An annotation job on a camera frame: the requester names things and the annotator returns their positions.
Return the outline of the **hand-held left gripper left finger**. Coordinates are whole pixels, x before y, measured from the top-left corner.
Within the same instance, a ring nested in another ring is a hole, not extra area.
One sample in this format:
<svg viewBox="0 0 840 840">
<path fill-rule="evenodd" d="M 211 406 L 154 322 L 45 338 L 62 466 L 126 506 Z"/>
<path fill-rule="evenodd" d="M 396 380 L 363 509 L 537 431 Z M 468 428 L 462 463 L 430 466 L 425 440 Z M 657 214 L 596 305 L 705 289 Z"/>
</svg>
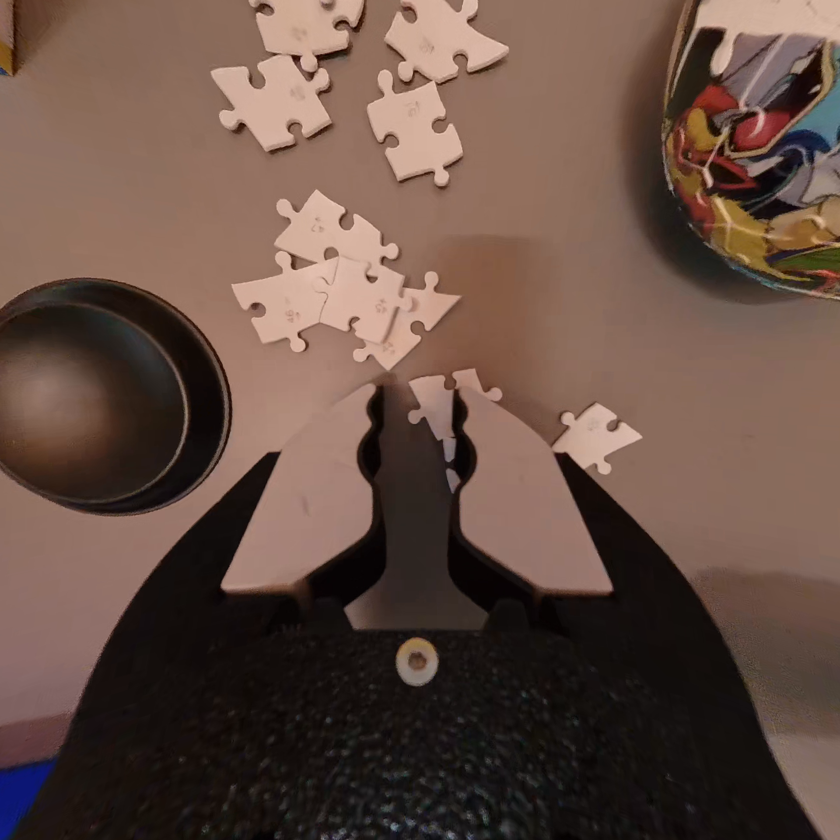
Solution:
<svg viewBox="0 0 840 840">
<path fill-rule="evenodd" d="M 283 446 L 222 580 L 226 595 L 305 595 L 348 606 L 385 571 L 375 476 L 384 395 L 363 385 Z"/>
</svg>

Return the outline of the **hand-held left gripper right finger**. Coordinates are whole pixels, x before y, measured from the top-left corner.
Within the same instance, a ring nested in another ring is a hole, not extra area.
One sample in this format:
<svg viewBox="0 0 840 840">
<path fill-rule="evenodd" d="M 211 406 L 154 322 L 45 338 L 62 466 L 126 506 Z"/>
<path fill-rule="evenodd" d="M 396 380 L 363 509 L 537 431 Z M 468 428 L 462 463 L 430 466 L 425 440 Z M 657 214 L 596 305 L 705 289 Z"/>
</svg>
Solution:
<svg viewBox="0 0 840 840">
<path fill-rule="evenodd" d="M 551 447 L 478 390 L 460 386 L 448 445 L 448 574 L 490 613 L 539 613 L 546 598 L 610 596 L 613 583 Z"/>
</svg>

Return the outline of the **single white curved jigsaw piece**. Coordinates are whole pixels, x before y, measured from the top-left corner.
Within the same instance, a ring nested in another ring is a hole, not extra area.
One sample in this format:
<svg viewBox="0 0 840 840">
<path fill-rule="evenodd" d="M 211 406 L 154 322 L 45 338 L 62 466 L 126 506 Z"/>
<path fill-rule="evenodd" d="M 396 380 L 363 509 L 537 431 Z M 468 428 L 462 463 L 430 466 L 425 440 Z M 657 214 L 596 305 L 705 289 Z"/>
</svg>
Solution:
<svg viewBox="0 0 840 840">
<path fill-rule="evenodd" d="M 445 474 L 449 490 L 454 493 L 460 478 L 454 467 L 457 440 L 453 428 L 454 394 L 447 388 L 444 374 L 417 377 L 409 382 L 417 407 L 408 415 L 408 421 L 417 425 L 425 421 L 444 452 Z"/>
</svg>

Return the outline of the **pile of puzzle pieces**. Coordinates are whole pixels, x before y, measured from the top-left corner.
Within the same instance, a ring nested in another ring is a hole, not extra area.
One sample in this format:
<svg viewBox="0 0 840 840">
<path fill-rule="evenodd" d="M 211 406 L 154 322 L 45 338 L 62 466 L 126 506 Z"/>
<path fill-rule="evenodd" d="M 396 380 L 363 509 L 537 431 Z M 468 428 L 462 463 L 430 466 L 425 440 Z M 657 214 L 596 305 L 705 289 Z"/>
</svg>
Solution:
<svg viewBox="0 0 840 840">
<path fill-rule="evenodd" d="M 262 86 L 255 86 L 245 66 L 216 68 L 211 76 L 230 106 L 218 114 L 220 123 L 232 132 L 247 129 L 271 153 L 296 143 L 292 126 L 308 139 L 332 124 L 320 99 L 331 80 L 319 58 L 347 49 L 350 31 L 339 25 L 356 28 L 364 2 L 249 4 L 270 53 L 257 66 Z M 473 29 L 477 2 L 462 2 L 460 9 L 449 2 L 401 5 L 415 18 L 395 13 L 384 41 L 401 57 L 397 73 L 403 85 L 417 73 L 426 82 L 398 91 L 393 74 L 382 70 L 380 97 L 367 105 L 366 114 L 378 144 L 395 141 L 384 153 L 398 182 L 431 175 L 437 188 L 445 188 L 448 170 L 464 150 L 447 121 L 439 86 L 457 77 L 457 56 L 475 73 L 504 60 L 509 48 Z M 276 210 L 287 221 L 275 243 L 282 273 L 232 286 L 242 309 L 264 309 L 252 319 L 262 343 L 288 341 L 299 353 L 308 347 L 302 333 L 321 324 L 353 331 L 363 342 L 353 352 L 355 361 L 375 359 L 392 371 L 421 341 L 413 325 L 430 332 L 460 300 L 438 291 L 433 271 L 426 273 L 423 288 L 406 287 L 404 276 L 385 264 L 399 258 L 398 245 L 385 242 L 382 231 L 358 214 L 344 227 L 346 208 L 320 190 L 300 207 L 281 198 Z"/>
</svg>

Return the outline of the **half-built colourful puzzle ball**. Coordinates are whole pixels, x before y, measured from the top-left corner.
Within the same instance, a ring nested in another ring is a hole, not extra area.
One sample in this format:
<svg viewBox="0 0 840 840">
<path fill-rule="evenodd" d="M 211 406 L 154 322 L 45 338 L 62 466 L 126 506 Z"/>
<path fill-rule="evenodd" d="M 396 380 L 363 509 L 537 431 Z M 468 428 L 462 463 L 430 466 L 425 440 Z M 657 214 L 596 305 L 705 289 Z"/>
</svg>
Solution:
<svg viewBox="0 0 840 840">
<path fill-rule="evenodd" d="M 838 300 L 838 1 L 685 2 L 661 135 L 668 189 L 710 251 Z"/>
</svg>

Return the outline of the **black round ball stand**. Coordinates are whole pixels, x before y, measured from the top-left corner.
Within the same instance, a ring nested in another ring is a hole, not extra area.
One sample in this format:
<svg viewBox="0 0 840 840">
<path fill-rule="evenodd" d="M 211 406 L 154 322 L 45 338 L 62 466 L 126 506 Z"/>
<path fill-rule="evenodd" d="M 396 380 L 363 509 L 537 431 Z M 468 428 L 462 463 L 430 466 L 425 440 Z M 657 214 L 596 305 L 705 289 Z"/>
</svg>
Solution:
<svg viewBox="0 0 840 840">
<path fill-rule="evenodd" d="M 213 345 L 155 294 L 79 277 L 1 310 L 1 468 L 63 508 L 132 516 L 213 472 L 232 425 Z"/>
</svg>

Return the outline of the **blue plastic bin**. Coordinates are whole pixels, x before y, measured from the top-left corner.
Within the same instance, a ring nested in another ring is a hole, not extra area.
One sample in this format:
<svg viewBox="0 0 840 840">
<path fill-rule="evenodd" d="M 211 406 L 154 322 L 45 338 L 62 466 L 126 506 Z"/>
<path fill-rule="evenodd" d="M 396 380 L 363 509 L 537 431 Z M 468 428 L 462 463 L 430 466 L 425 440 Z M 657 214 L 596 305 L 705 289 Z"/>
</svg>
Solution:
<svg viewBox="0 0 840 840">
<path fill-rule="evenodd" d="M 13 835 L 55 766 L 50 759 L 1 770 L 1 839 Z"/>
</svg>

